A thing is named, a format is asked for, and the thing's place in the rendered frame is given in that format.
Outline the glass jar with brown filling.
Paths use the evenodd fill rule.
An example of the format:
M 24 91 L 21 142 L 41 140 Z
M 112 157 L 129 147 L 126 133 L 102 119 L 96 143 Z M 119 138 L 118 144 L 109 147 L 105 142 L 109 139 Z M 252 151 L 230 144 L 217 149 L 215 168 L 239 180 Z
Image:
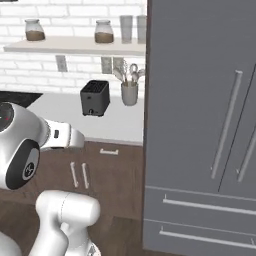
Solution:
M 25 20 L 25 34 L 28 41 L 42 41 L 45 39 L 44 30 L 38 19 Z
M 114 42 L 114 33 L 109 20 L 97 20 L 94 39 L 96 43 L 109 44 Z

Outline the pale whisk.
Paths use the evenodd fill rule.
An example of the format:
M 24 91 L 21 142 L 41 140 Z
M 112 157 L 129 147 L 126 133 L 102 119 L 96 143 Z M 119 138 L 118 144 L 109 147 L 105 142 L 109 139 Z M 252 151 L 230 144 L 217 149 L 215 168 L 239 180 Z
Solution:
M 128 64 L 127 64 L 126 60 L 123 59 L 123 60 L 122 60 L 122 72 L 123 72 L 123 76 L 124 76 L 124 81 L 125 81 L 125 83 L 128 83 L 127 71 L 128 71 Z

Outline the grey fridge door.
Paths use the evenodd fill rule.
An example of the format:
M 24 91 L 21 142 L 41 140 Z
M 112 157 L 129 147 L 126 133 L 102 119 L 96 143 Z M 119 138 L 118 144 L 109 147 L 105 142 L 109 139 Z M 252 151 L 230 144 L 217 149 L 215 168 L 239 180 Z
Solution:
M 256 0 L 151 0 L 146 183 L 214 193 L 256 64 Z M 234 82 L 242 81 L 216 177 Z

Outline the pale spoon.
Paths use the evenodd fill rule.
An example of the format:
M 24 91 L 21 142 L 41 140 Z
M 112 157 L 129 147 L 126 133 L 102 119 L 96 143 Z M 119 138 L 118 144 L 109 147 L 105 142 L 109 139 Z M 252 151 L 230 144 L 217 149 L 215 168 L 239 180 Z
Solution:
M 120 72 L 119 69 L 114 68 L 114 69 L 113 69 L 113 74 L 114 74 L 114 75 L 116 76 L 116 78 L 117 78 L 118 80 L 120 80 L 122 83 L 124 82 L 123 75 L 122 75 L 122 73 Z

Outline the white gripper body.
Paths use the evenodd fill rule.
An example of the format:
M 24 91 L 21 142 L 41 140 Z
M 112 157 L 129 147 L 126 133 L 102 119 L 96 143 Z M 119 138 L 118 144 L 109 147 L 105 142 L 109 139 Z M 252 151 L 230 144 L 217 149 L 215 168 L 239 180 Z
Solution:
M 84 135 L 77 129 L 70 127 L 70 138 L 69 147 L 70 148 L 83 148 L 85 142 Z

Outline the grey drinking glass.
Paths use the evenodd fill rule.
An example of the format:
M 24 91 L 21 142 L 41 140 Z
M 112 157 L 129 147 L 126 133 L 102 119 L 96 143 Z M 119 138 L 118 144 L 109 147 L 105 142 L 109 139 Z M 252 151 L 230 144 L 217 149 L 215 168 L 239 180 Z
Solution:
M 133 28 L 133 16 L 132 15 L 121 15 L 120 16 L 120 28 L 121 28 L 121 39 L 123 43 L 132 42 L 132 28 Z

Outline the brown wooden cupboard door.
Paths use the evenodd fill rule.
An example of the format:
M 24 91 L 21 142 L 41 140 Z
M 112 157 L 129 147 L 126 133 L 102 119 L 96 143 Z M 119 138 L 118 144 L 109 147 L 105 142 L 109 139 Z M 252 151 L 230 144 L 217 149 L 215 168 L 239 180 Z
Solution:
M 101 212 L 121 218 L 141 218 L 142 212 L 142 159 L 98 155 L 83 156 L 89 172 L 91 195 L 101 205 Z
M 23 187 L 25 198 L 34 204 L 44 190 L 74 192 L 76 187 L 71 162 L 78 160 L 79 149 L 54 149 L 42 152 L 34 177 Z

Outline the pale wall shelf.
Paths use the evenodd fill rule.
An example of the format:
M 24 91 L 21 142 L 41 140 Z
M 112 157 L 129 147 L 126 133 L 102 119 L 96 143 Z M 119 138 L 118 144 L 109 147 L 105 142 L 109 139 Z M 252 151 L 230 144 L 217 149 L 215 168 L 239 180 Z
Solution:
M 93 37 L 48 36 L 44 41 L 11 43 L 3 47 L 5 52 L 53 53 L 53 54 L 89 54 L 113 56 L 144 56 L 146 45 L 138 44 L 134 39 L 123 44 L 120 38 L 113 43 L 98 44 Z

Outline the grey utensil pot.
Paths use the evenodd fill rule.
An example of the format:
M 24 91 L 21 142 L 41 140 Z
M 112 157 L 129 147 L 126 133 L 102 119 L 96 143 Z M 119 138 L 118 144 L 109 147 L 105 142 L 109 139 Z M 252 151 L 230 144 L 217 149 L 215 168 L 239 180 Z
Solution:
M 126 106 L 134 106 L 138 100 L 138 84 L 132 81 L 122 83 L 121 96 Z

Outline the black toaster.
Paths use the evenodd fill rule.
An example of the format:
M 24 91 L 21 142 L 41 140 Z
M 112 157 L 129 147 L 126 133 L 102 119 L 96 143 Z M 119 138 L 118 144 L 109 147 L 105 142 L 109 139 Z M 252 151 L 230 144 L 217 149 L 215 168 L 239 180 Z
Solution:
M 80 98 L 84 116 L 103 116 L 110 104 L 109 82 L 106 80 L 90 80 L 81 89 Z

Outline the black hob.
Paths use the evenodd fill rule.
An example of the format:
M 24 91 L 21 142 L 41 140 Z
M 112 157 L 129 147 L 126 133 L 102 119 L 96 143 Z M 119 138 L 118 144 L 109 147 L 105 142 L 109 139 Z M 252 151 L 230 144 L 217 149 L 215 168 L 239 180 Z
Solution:
M 41 96 L 42 93 L 0 91 L 0 106 L 4 102 L 10 102 L 28 108 Z

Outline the grey wall socket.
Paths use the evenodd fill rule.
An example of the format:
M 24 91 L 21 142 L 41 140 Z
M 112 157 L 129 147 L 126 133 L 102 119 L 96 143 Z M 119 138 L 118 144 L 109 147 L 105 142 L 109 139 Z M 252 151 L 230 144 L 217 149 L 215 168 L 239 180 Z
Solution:
M 123 62 L 124 62 L 123 57 L 114 57 L 113 58 L 113 67 L 123 70 Z
M 111 57 L 102 57 L 101 58 L 101 68 L 103 74 L 112 73 L 112 58 Z
M 67 72 L 67 63 L 64 55 L 56 55 L 56 64 L 59 72 Z

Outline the grey fridge drawer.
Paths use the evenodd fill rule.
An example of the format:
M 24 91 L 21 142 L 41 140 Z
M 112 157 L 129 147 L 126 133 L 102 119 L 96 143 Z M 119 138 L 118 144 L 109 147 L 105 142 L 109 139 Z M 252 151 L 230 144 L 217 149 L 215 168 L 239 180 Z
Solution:
M 256 210 L 256 200 L 183 190 L 145 188 L 144 218 L 225 231 L 256 234 L 256 216 L 164 204 L 162 199 Z
M 144 219 L 144 249 L 184 256 L 256 256 L 255 249 L 159 235 L 161 226 L 164 231 L 256 245 L 256 235 Z

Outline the brown wooden drawer front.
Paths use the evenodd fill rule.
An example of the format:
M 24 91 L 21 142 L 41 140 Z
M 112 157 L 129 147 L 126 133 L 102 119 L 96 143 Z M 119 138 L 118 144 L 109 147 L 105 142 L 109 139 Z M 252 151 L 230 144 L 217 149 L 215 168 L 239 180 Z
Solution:
M 100 149 L 103 148 L 104 150 L 119 150 L 118 155 L 106 155 L 100 154 Z M 90 156 L 96 157 L 119 157 L 123 159 L 130 159 L 136 156 L 142 148 L 137 145 L 125 145 L 125 144 L 115 144 L 115 143 L 103 143 L 103 142 L 91 142 L 88 141 L 85 143 L 85 151 Z

